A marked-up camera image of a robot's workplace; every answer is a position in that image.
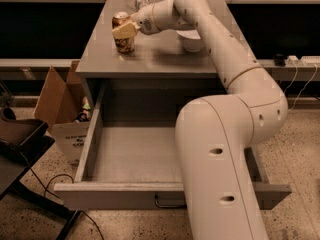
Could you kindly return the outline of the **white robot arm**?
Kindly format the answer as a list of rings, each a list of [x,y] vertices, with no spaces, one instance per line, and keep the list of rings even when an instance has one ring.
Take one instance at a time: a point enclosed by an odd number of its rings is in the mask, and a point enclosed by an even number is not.
[[[113,29],[115,38],[193,28],[225,94],[197,98],[179,112],[176,146],[194,240],[269,240],[245,161],[246,148],[274,136],[286,97],[250,48],[211,11],[208,0],[146,5]]]

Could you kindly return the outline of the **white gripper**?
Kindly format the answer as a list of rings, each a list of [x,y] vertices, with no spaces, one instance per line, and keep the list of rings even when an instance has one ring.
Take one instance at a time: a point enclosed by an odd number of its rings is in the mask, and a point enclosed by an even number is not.
[[[115,39],[133,38],[138,31],[145,35],[155,34],[157,27],[153,19],[153,5],[142,7],[139,11],[131,15],[132,20],[126,21],[112,30]]]

